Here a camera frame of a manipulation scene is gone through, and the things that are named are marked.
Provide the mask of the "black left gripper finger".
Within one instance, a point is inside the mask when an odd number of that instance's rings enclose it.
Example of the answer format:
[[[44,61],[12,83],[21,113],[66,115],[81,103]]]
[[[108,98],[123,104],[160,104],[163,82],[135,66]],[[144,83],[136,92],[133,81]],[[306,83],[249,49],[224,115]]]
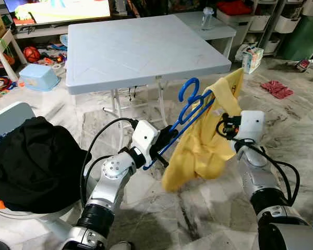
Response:
[[[159,148],[166,148],[178,137],[178,129],[174,128],[173,124],[169,124],[159,131]]]

